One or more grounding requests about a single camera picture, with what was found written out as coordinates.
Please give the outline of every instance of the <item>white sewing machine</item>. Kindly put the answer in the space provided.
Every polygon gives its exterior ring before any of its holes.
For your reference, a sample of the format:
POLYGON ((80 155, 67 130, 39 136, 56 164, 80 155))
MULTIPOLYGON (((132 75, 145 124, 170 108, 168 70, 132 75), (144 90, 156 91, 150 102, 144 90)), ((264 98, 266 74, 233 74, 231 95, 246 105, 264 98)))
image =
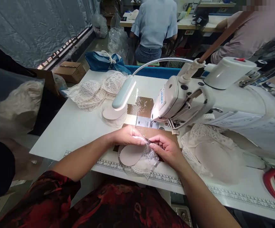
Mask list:
POLYGON ((243 134, 264 151, 275 154, 275 98, 260 87, 241 88, 235 83, 254 69, 255 63, 226 57, 218 65, 205 67, 210 73, 204 80, 191 78, 202 67, 194 64, 185 63, 177 76, 169 78, 155 101, 151 119, 168 123, 173 133, 178 134, 178 129, 186 125, 215 125, 217 119, 226 120, 227 113, 243 112, 249 116, 246 120, 253 116, 257 120, 241 127, 235 124, 229 127, 225 121, 225 128, 243 134))

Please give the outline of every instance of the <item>woman in light blue shirt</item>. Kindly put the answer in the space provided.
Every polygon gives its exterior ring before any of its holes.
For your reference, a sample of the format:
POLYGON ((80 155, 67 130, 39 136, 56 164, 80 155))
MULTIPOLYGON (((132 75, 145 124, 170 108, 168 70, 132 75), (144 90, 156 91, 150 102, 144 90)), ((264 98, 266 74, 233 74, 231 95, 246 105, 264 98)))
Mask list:
POLYGON ((175 41, 177 33, 177 5, 174 0, 148 0, 141 4, 130 33, 130 38, 141 35, 135 59, 141 63, 159 59, 164 39, 175 41))

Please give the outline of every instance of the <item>red patterned clothing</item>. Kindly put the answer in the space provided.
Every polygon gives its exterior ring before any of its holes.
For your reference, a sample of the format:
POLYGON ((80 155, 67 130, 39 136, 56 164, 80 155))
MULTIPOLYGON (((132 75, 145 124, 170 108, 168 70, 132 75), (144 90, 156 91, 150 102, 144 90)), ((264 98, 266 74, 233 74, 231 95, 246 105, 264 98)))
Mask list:
POLYGON ((0 227, 189 227, 158 192, 134 182, 104 182, 70 208, 79 189, 80 181, 45 172, 0 227))

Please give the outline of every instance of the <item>table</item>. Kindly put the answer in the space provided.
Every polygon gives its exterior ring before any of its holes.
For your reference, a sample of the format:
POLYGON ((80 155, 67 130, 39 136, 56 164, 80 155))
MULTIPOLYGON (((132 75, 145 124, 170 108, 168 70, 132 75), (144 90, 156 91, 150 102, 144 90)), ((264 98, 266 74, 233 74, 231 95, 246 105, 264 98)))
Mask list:
MULTIPOLYGON (((131 5, 141 5, 141 3, 136 3, 134 0, 131 0, 131 5)), ((229 8, 235 7, 235 3, 215 3, 215 2, 201 2, 198 7, 217 7, 217 8, 229 8)))
MULTIPOLYGON (((89 70, 82 81, 88 79, 101 80, 105 75, 104 72, 89 70)), ((167 81, 166 79, 138 75, 135 76, 135 79, 136 86, 128 100, 129 104, 134 104, 137 96, 155 100, 158 92, 167 81)), ((133 123, 134 119, 136 116, 128 115, 125 123, 133 123)), ((106 125, 101 120, 99 108, 92 112, 85 112, 79 109, 71 99, 68 99, 30 153, 59 161, 71 151, 115 130, 116 128, 106 125)), ((92 170, 184 194, 176 172, 164 162, 157 165, 154 173, 147 180, 144 177, 129 175, 122 171, 118 163, 117 153, 112 151, 112 148, 98 160, 92 170), (159 175, 160 178, 154 178, 154 175, 159 175)), ((226 186, 209 177, 202 179, 224 206, 275 219, 275 200, 264 187, 263 173, 262 170, 245 167, 245 179, 240 184, 232 186, 226 186)))
MULTIPOLYGON (((127 17, 126 21, 121 21, 120 26, 121 27, 132 27, 132 24, 134 23, 135 20, 129 20, 129 15, 130 13, 124 13, 124 17, 127 17)), ((216 15, 209 15, 209 22, 203 29, 203 32, 218 32, 222 33, 224 29, 218 29, 216 28, 216 25, 220 23, 222 20, 227 19, 229 16, 216 16, 216 15)), ((201 27, 200 26, 195 26, 191 24, 192 22, 192 15, 188 15, 186 18, 180 20, 178 22, 178 29, 179 30, 198 30, 201 27)))

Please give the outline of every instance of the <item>wooden stick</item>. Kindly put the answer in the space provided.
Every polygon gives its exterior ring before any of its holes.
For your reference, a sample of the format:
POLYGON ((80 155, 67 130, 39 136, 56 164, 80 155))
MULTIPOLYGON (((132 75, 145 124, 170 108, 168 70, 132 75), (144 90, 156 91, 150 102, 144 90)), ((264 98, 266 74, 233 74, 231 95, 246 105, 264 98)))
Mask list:
POLYGON ((220 37, 210 46, 210 48, 198 60, 203 63, 240 25, 253 13, 253 11, 244 11, 238 18, 220 35, 220 37))

